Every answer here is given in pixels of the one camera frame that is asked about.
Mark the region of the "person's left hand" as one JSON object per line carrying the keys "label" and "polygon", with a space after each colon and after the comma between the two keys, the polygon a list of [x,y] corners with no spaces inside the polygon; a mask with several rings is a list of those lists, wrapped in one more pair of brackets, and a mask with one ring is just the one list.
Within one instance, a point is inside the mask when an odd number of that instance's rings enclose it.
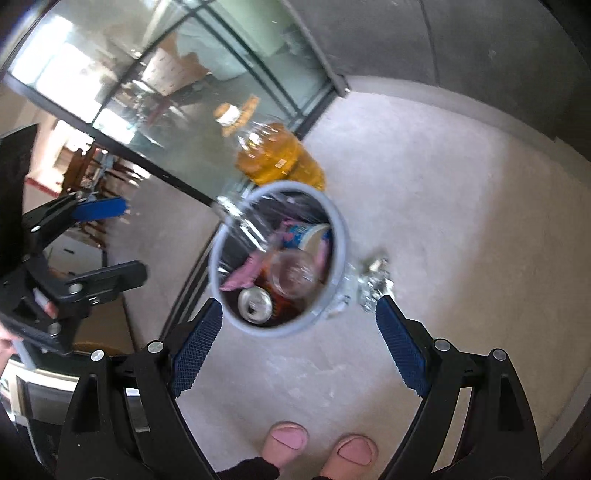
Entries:
{"label": "person's left hand", "polygon": [[60,332],[58,308],[42,292],[1,299],[1,341],[29,369],[36,369],[42,353],[52,350],[54,329]]}

